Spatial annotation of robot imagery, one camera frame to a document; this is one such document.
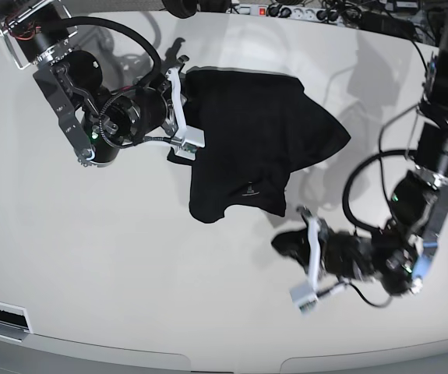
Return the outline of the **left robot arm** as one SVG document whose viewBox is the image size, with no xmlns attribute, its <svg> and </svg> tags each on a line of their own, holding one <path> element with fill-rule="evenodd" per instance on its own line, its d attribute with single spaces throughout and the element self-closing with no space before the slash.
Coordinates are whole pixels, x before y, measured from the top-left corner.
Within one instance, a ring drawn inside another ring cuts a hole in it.
<svg viewBox="0 0 448 374">
<path fill-rule="evenodd" d="M 324 219 L 300 206 L 305 228 L 273 238 L 273 248 L 296 260 L 305 271 L 305 281 L 290 291 L 301 312 L 360 281 L 380 282 L 390 298 L 415 295 L 422 289 L 448 215 L 448 13 L 439 50 L 425 68 L 422 98 L 414 111 L 425 119 L 417 147 L 379 150 L 363 160 L 345 183 L 344 216 L 363 235 L 334 231 Z M 349 198 L 355 179 L 386 157 L 404 157 L 414 168 L 385 195 L 390 218 L 378 228 L 352 213 Z"/>
</svg>

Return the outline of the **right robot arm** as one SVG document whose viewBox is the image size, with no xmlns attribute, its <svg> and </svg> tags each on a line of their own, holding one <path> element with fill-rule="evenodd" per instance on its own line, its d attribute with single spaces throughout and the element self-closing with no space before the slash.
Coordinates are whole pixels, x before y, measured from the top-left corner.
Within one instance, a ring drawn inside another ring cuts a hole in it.
<svg viewBox="0 0 448 374">
<path fill-rule="evenodd" d="M 129 86 L 107 89 L 97 58 L 69 45 L 79 26 L 113 30 L 136 42 L 152 61 Z M 106 167 L 120 150 L 144 143 L 168 145 L 190 161 L 205 146 L 204 132 L 188 125 L 182 55 L 163 67 L 154 46 L 131 28 L 109 19 L 72 16 L 60 1 L 0 1 L 0 37 L 16 66 L 33 74 L 58 126 L 81 165 Z"/>
</svg>

